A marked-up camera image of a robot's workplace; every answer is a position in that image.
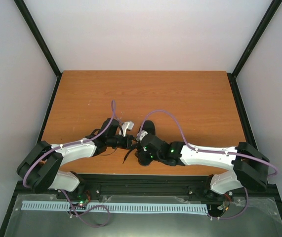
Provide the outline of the black shoelace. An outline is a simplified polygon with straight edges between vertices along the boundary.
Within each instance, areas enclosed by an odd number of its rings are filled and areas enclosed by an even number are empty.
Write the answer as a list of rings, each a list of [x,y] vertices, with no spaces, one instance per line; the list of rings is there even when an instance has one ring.
[[[134,151],[138,151],[141,148],[140,142],[136,142],[135,144],[132,144],[131,147],[128,149],[127,153],[125,154],[123,158],[123,164],[126,162],[128,156]]]

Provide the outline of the black canvas shoe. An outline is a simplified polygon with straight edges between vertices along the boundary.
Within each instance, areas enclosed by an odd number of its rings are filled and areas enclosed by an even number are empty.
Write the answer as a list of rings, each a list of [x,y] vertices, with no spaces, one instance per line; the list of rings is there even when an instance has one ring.
[[[151,120],[146,120],[146,121],[145,121],[145,123],[144,123],[142,129],[140,129],[140,131],[142,131],[142,130],[147,131],[148,134],[153,134],[153,135],[156,134],[155,125],[154,125],[154,123],[153,123]]]

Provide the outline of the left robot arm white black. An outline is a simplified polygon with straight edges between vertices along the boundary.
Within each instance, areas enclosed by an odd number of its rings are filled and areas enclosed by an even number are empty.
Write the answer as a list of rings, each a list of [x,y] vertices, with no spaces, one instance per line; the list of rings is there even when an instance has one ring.
[[[120,124],[119,121],[108,118],[101,129],[94,130],[81,140],[52,145],[46,141],[37,142],[16,172],[24,180],[24,185],[35,193],[62,189],[79,199],[85,194],[85,185],[75,173],[61,171],[60,167],[81,158],[98,156],[108,147],[131,149],[134,137],[127,132],[133,127],[132,121]]]

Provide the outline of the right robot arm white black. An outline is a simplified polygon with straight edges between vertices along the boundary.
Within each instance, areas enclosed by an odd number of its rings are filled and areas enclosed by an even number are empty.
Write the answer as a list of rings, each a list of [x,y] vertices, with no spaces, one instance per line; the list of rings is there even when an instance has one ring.
[[[180,141],[167,143],[143,132],[137,138],[135,155],[143,166],[157,161],[168,166],[203,165],[224,169],[224,173],[212,174],[209,179],[209,189],[219,195],[242,187],[256,192],[267,188],[269,160],[246,142],[236,147],[202,147]]]

